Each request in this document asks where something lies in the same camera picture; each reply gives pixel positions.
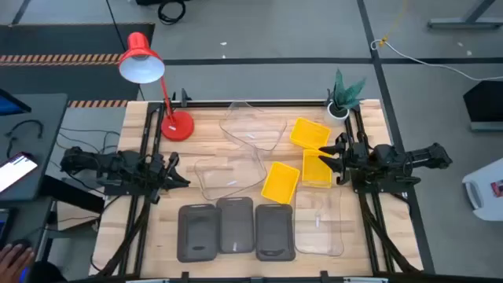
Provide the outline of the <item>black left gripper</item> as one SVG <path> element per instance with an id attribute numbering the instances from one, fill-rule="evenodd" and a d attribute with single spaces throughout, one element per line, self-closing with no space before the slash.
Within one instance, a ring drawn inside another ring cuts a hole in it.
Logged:
<path id="1" fill-rule="evenodd" d="M 164 166 L 165 161 L 163 155 L 156 153 L 151 155 L 151 160 L 145 163 L 145 184 L 147 190 L 145 194 L 152 204 L 157 204 L 160 199 L 161 191 L 168 191 L 168 187 L 188 187 L 190 181 L 183 178 L 176 172 L 175 167 L 178 165 L 179 155 L 177 152 L 172 152 L 168 158 L 167 167 Z"/>

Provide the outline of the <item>yellow plastic basket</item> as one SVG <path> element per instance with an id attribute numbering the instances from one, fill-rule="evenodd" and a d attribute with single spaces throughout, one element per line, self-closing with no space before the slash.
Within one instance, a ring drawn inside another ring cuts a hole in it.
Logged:
<path id="1" fill-rule="evenodd" d="M 330 157 L 329 154 L 315 149 L 303 150 L 302 184 L 316 188 L 330 188 L 332 171 L 319 156 Z"/>
<path id="2" fill-rule="evenodd" d="M 330 128 L 299 117 L 290 134 L 290 140 L 305 149 L 319 149 L 327 145 L 330 134 Z"/>
<path id="3" fill-rule="evenodd" d="M 296 191 L 300 170 L 281 162 L 273 162 L 261 195 L 279 204 L 290 204 Z"/>

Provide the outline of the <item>clear plastic basket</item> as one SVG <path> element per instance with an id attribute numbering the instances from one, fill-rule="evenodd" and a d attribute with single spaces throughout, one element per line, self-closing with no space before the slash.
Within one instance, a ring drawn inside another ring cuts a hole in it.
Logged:
<path id="1" fill-rule="evenodd" d="M 337 257 L 343 254 L 339 189 L 302 187 L 296 194 L 294 236 L 303 254 Z"/>
<path id="2" fill-rule="evenodd" d="M 198 160 L 194 171 L 206 200 L 240 193 L 258 185 L 266 177 L 258 149 L 250 145 L 220 150 L 209 159 Z"/>
<path id="3" fill-rule="evenodd" d="M 272 151 L 285 132 L 287 121 L 246 101 L 233 101 L 219 126 L 231 142 Z"/>

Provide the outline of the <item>dark grey plastic basket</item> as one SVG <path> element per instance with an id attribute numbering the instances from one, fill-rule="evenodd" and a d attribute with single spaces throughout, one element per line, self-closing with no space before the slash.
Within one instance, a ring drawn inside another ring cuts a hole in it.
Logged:
<path id="1" fill-rule="evenodd" d="M 263 262 L 288 262 L 296 257 L 292 207 L 260 204 L 255 209 L 255 254 Z"/>
<path id="2" fill-rule="evenodd" d="M 219 210 L 213 204 L 190 204 L 178 211 L 177 259 L 212 261 L 218 254 Z"/>
<path id="3" fill-rule="evenodd" d="M 250 197 L 220 198 L 220 252 L 248 253 L 255 248 L 254 206 Z"/>

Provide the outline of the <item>green artificial plant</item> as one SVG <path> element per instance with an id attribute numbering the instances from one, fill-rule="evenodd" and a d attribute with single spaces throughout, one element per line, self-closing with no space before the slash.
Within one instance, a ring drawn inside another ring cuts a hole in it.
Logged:
<path id="1" fill-rule="evenodd" d="M 363 78 L 352 85 L 345 87 L 343 83 L 343 73 L 337 69 L 335 81 L 332 90 L 329 90 L 328 101 L 336 111 L 350 109 L 359 104 L 359 94 L 362 92 L 366 83 L 366 78 Z"/>

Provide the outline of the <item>red desk lamp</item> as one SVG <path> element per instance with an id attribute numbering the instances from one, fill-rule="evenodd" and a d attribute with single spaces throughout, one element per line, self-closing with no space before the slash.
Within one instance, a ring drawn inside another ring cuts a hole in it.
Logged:
<path id="1" fill-rule="evenodd" d="M 167 114 L 161 122 L 163 136 L 174 142 L 189 138 L 195 124 L 188 112 L 175 111 L 171 107 L 164 79 L 165 65 L 159 54 L 150 48 L 149 41 L 141 32 L 133 32 L 127 38 L 127 50 L 119 59 L 120 75 L 132 83 L 146 84 L 159 81 L 163 91 Z"/>

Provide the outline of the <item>dark grey desk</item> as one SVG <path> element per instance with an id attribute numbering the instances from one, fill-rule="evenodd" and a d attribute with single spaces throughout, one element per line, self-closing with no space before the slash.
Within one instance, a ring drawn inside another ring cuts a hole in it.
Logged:
<path id="1" fill-rule="evenodd" d="M 7 231 L 0 240 L 0 248 L 19 239 L 30 242 L 38 262 L 44 253 L 45 227 L 53 201 L 50 197 L 39 197 L 31 201 L 0 201 L 0 211 L 7 210 Z"/>
<path id="2" fill-rule="evenodd" d="M 17 153 L 38 164 L 30 174 L 3 193 L 0 201 L 29 201 L 39 195 L 66 108 L 67 94 L 16 94 L 31 112 L 0 116 L 0 165 Z"/>

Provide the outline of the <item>black hazard-striped floor mat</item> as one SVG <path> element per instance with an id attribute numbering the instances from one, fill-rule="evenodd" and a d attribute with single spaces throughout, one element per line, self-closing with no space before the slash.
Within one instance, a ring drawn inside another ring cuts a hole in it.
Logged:
<path id="1" fill-rule="evenodd" d="M 153 23 L 0 25 L 0 88 L 68 95 L 71 108 L 123 107 L 138 85 L 119 73 L 127 36 L 151 39 Z"/>

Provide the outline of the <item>white plastic bin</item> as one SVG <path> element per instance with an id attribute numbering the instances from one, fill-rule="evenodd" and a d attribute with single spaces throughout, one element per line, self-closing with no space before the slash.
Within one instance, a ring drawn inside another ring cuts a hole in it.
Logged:
<path id="1" fill-rule="evenodd" d="M 462 184 L 475 216 L 503 222 L 503 158 L 465 175 Z"/>

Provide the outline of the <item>tablet with white screen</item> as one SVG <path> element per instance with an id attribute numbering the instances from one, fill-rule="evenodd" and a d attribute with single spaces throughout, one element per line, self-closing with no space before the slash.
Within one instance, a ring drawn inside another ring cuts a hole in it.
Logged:
<path id="1" fill-rule="evenodd" d="M 17 153 L 0 165 L 0 193 L 30 174 L 38 164 L 27 153 Z"/>

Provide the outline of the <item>person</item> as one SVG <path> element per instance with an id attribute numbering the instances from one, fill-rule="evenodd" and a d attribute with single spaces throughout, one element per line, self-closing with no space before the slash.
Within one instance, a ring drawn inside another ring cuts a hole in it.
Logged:
<path id="1" fill-rule="evenodd" d="M 31 266 L 28 283 L 68 283 L 68 280 L 56 265 L 38 261 Z"/>

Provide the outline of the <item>black floor box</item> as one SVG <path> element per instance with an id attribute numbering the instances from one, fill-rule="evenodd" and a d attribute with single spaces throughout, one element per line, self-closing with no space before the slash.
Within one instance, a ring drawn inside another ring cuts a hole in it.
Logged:
<path id="1" fill-rule="evenodd" d="M 190 1 L 190 0 L 135 0 L 137 5 L 139 5 L 139 6 L 151 6 L 151 5 L 162 4 L 165 2 L 185 2 L 185 1 Z"/>

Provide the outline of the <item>laptop with blue screen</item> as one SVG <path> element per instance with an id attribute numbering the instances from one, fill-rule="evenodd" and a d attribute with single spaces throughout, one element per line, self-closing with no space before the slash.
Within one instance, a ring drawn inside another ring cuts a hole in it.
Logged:
<path id="1" fill-rule="evenodd" d="M 31 107 L 0 88 L 0 116 L 11 116 L 31 112 Z"/>

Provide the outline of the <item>grey metal table leg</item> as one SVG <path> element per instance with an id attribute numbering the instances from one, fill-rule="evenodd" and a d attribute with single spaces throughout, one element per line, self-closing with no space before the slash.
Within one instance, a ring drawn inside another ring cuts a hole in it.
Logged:
<path id="1" fill-rule="evenodd" d="M 503 27 L 503 17 L 484 17 L 483 14 L 496 0 L 479 0 L 464 16 L 458 18 L 435 18 L 427 22 L 430 29 L 479 29 L 497 30 Z"/>

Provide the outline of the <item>person's hand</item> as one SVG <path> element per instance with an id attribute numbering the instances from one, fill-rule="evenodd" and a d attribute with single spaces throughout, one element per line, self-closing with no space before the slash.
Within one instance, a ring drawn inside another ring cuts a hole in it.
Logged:
<path id="1" fill-rule="evenodd" d="M 23 252 L 21 246 L 6 245 L 0 251 L 0 283 L 19 283 L 21 274 L 35 259 L 32 248 Z"/>

